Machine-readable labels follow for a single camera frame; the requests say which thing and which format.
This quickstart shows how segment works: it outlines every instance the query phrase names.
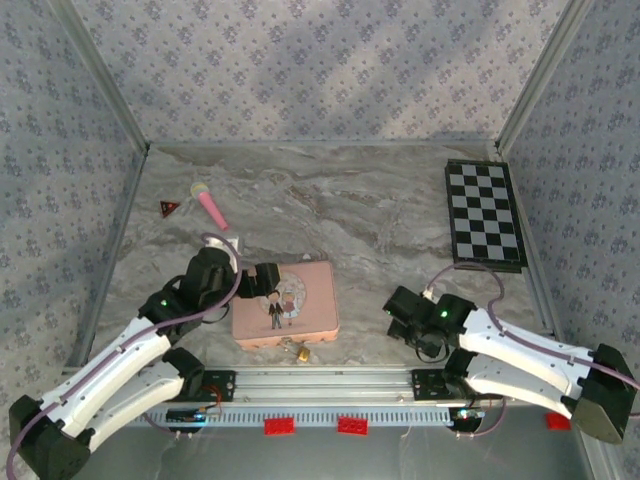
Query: floral wallpaper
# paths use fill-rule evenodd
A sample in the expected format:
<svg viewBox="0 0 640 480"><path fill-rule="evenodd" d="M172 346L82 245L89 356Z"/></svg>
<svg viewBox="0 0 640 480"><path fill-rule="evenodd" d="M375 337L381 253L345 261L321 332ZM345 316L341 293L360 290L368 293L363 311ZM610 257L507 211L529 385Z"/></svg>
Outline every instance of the floral wallpaper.
<svg viewBox="0 0 640 480"><path fill-rule="evenodd" d="M74 0L158 141L492 139L567 0Z"/></svg>
<svg viewBox="0 0 640 480"><path fill-rule="evenodd" d="M44 0L0 2L0 458L96 300L134 150Z"/></svg>
<svg viewBox="0 0 640 480"><path fill-rule="evenodd" d="M508 153L571 341L640 377L640 4L595 2ZM636 401L640 410L640 401ZM624 444L640 478L640 422Z"/></svg>

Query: gray marble floor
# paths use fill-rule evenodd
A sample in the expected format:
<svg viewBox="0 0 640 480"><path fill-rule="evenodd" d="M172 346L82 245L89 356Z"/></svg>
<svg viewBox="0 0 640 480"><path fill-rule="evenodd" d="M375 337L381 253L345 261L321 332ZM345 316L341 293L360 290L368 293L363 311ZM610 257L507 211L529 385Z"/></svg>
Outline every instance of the gray marble floor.
<svg viewBox="0 0 640 480"><path fill-rule="evenodd" d="M419 290L451 263L445 193L448 158L473 151L441 146L153 148L136 195L96 333L99 351L147 296L184 273L202 232L217 229L191 199L204 181L244 244L245 264L330 260L341 321L338 340L311 345L311 363L418 365L385 333L382 305L397 285ZM180 202L163 219L161 200ZM522 275L501 274L504 319L539 330ZM484 273L457 271L440 284L485 305L497 287ZM182 346L207 365L283 365L280 349L245 352L230 321L203 325Z"/></svg>

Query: black and white checkerboard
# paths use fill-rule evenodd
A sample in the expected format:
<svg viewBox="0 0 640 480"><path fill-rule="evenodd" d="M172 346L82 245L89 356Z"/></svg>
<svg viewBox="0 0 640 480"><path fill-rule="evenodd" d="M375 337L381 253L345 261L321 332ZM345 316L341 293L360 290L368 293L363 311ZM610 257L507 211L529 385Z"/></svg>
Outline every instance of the black and white checkerboard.
<svg viewBox="0 0 640 480"><path fill-rule="evenodd" d="M454 261L502 272L526 267L507 164L449 160L445 177Z"/></svg>

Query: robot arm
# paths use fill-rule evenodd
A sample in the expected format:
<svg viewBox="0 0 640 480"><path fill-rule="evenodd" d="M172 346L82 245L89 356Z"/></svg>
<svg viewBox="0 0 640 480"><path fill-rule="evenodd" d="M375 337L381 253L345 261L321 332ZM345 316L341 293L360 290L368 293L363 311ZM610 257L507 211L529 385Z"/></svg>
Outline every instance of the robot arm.
<svg viewBox="0 0 640 480"><path fill-rule="evenodd" d="M40 478L71 478L91 452L141 413L178 394L193 397L200 389L204 366L172 346L200 325L199 312L224 301L239 268L223 242L207 243L191 259L186 274L152 294L118 338L74 376L39 401L24 395L11 406L12 443L39 418L20 442L18 454ZM264 295L280 281L275 264L257 265L256 272L240 272L244 288L237 295ZM189 322L164 323L194 315Z"/></svg>
<svg viewBox="0 0 640 480"><path fill-rule="evenodd" d="M486 310L455 295L436 304L398 287L384 310L394 317L388 335L417 351L435 358L443 345L455 349L443 371L454 394L514 397L571 418L599 440L622 442L636 391L594 368L633 378L616 349L567 345L503 321L498 329Z"/></svg>

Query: checkered board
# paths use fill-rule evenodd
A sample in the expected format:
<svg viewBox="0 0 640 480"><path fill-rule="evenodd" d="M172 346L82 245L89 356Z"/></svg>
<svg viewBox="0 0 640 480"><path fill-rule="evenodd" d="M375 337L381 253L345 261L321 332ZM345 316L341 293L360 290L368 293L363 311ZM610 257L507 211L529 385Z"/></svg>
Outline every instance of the checkered board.
<svg viewBox="0 0 640 480"><path fill-rule="evenodd" d="M527 259L507 164L449 160L445 177L454 261L519 273Z"/></svg>

